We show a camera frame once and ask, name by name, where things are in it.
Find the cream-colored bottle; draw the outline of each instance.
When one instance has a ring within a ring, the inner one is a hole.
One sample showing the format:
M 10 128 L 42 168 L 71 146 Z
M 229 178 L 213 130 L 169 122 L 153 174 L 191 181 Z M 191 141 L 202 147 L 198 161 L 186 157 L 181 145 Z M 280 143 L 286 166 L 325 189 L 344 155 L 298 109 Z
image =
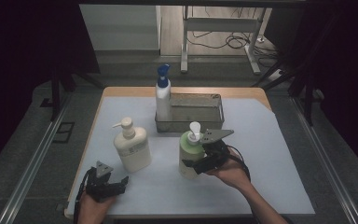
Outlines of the cream-colored bottle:
M 132 127 L 132 119 L 128 117 L 113 127 L 118 126 L 123 128 L 123 132 L 115 137 L 113 144 L 124 168 L 132 173 L 148 166 L 152 159 L 146 130 L 141 127 Z

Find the metal rail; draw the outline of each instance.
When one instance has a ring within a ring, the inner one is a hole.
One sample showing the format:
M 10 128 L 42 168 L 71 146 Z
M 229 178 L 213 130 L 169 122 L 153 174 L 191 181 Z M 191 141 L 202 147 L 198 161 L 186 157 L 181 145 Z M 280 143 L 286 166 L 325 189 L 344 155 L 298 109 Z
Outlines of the metal rail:
M 4 210 L 0 216 L 0 223 L 13 223 L 16 215 L 19 213 L 21 205 L 25 199 L 25 196 L 28 193 L 29 188 L 31 187 L 34 177 L 39 170 L 40 165 L 42 164 L 43 159 L 45 158 L 46 153 L 48 152 L 48 148 L 53 140 L 54 134 L 57 132 L 62 118 L 66 112 L 66 109 L 71 100 L 72 93 L 69 93 L 67 97 L 65 97 L 62 103 L 62 110 L 58 114 L 55 121 L 52 121 L 48 129 L 45 132 L 39 146 L 37 147 L 33 157 L 30 159 L 27 167 L 25 168 L 24 173 L 17 183 L 16 188 L 13 190 L 7 204 L 5 205 Z
M 304 130 L 310 138 L 313 149 L 321 162 L 322 167 L 324 168 L 324 172 L 327 175 L 327 178 L 332 186 L 334 192 L 337 195 L 339 202 L 345 212 L 345 215 L 348 218 L 348 221 L 351 224 L 358 224 L 358 211 L 356 208 L 351 195 L 348 193 L 347 188 L 342 183 L 341 179 L 338 176 L 336 169 L 333 166 L 333 163 L 330 161 L 326 151 L 324 150 L 324 146 L 321 143 L 321 140 L 318 137 L 318 134 L 315 132 L 313 127 L 309 126 L 306 119 L 303 116 L 303 109 L 301 103 L 297 98 L 291 98 L 292 103 L 295 105 L 298 118 L 301 121 Z

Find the white table surface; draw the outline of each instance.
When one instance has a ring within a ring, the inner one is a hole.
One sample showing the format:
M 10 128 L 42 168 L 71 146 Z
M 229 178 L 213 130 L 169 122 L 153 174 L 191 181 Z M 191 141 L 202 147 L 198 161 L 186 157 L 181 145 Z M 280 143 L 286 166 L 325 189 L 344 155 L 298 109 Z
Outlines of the white table surface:
M 314 214 L 310 199 L 283 139 L 275 115 L 255 99 L 224 98 L 222 129 L 234 134 L 223 140 L 236 147 L 249 167 L 252 182 L 280 214 Z M 214 176 L 188 180 L 178 172 L 179 133 L 157 133 L 153 97 L 104 97 L 90 133 L 65 214 L 74 213 L 80 182 L 101 161 L 114 168 L 110 182 L 130 177 L 126 192 L 117 197 L 111 217 L 233 217 L 251 214 L 249 204 L 235 189 Z M 129 174 L 113 145 L 121 128 L 113 124 L 131 117 L 148 134 L 152 163 Z

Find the white plastic bottle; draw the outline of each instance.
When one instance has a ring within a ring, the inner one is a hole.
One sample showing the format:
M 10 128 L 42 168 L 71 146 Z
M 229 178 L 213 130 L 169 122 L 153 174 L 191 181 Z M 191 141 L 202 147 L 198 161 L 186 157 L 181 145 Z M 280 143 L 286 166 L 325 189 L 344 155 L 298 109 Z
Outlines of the white plastic bottle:
M 157 121 L 172 120 L 171 113 L 171 82 L 168 80 L 168 64 L 158 68 L 158 81 L 156 85 L 156 114 Z
M 128 117 L 113 127 L 117 126 L 121 126 L 123 132 L 115 137 L 113 143 L 124 168 L 131 173 L 145 168 L 152 161 L 146 130 L 132 127 L 132 119 Z

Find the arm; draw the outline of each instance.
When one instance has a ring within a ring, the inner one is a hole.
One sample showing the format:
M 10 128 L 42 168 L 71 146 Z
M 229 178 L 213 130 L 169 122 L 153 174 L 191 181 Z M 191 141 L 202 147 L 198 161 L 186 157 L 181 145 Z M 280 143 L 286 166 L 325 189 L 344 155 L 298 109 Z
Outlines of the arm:
M 78 224 L 101 224 L 109 207 L 116 201 L 116 197 L 108 198 L 103 203 L 95 202 L 86 192 L 80 199 Z
M 230 149 L 230 153 L 238 157 L 232 149 Z M 208 172 L 207 175 L 215 175 L 225 184 L 237 189 L 248 201 L 261 223 L 286 223 L 283 217 L 257 192 L 246 176 L 246 173 L 236 161 L 228 160 L 222 167 Z

